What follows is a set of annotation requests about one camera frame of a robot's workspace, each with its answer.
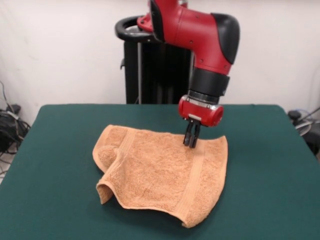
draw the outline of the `handle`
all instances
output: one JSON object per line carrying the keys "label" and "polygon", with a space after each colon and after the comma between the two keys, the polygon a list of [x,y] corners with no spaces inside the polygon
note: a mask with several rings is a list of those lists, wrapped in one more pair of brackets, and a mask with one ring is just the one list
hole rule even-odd
{"label": "handle", "polygon": [[137,25],[137,19],[141,16],[131,16],[118,21],[115,24],[115,35],[128,42],[151,43],[157,42],[152,33],[137,28],[130,28]]}

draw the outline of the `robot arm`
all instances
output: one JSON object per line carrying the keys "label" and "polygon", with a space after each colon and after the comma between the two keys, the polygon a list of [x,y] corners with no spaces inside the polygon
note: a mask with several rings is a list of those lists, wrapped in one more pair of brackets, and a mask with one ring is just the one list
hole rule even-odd
{"label": "robot arm", "polygon": [[194,11],[178,0],[150,0],[149,7],[154,37],[194,52],[188,93],[179,102],[179,114],[189,121],[184,145],[194,148],[200,125],[213,127],[222,119],[224,109],[218,103],[228,86],[240,27],[230,15]]}

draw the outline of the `white wall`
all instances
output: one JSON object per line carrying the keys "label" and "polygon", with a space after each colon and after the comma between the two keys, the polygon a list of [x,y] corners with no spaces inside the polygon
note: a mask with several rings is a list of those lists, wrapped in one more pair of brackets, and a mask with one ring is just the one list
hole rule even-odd
{"label": "white wall", "polygon": [[[320,104],[320,1],[191,0],[234,15],[241,40],[222,103]],[[0,0],[0,79],[32,123],[45,104],[125,103],[115,23],[147,0]]]}

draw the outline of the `terry cloth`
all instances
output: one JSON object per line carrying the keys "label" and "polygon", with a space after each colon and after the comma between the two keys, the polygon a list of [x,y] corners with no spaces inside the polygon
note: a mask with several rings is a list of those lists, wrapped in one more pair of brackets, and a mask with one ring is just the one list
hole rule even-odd
{"label": "terry cloth", "polygon": [[224,188],[225,136],[183,145],[183,135],[109,125],[93,149],[104,172],[96,185],[101,204],[113,195],[125,209],[168,213],[191,228],[202,222]]}

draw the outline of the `green felt surface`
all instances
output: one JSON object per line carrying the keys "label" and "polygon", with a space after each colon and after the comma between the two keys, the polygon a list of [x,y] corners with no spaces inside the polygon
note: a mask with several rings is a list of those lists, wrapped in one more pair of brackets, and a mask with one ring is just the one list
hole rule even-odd
{"label": "green felt surface", "polygon": [[187,126],[175,105],[41,108],[0,185],[0,239],[320,239],[320,166],[280,107],[226,105],[218,127],[202,128],[204,139],[226,135],[227,176],[191,229],[115,197],[100,204],[92,150],[108,124],[178,134]]}

